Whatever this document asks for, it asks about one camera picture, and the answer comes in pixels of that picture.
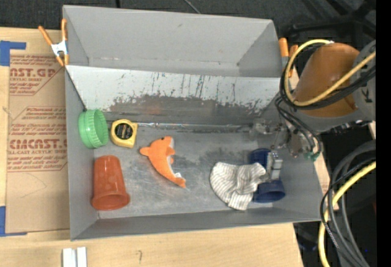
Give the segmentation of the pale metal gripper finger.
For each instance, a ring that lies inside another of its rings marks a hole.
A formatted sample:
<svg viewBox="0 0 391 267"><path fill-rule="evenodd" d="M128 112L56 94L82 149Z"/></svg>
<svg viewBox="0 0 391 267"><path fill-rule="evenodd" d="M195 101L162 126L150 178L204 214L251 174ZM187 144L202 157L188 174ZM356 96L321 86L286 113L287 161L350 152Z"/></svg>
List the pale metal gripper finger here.
<svg viewBox="0 0 391 267"><path fill-rule="evenodd" d="M277 154L272 154L273 166L272 166L272 179L278 180L280 178L280 172L282 170L283 159Z"/></svg>
<svg viewBox="0 0 391 267"><path fill-rule="evenodd" d="M269 152L267 154L267 160L266 160L266 176L267 179L272 179L272 171L274 166L274 155L272 152Z"/></svg>

